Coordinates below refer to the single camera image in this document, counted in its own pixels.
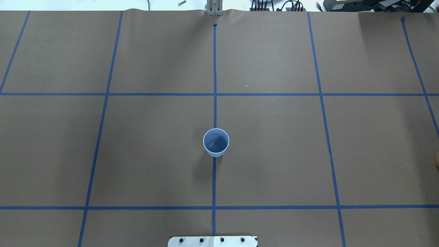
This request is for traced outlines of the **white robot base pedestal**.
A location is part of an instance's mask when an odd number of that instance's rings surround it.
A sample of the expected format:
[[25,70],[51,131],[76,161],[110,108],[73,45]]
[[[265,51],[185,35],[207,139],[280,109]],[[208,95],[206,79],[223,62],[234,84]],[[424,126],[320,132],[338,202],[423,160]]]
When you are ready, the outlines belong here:
[[175,236],[168,247],[257,247],[256,236]]

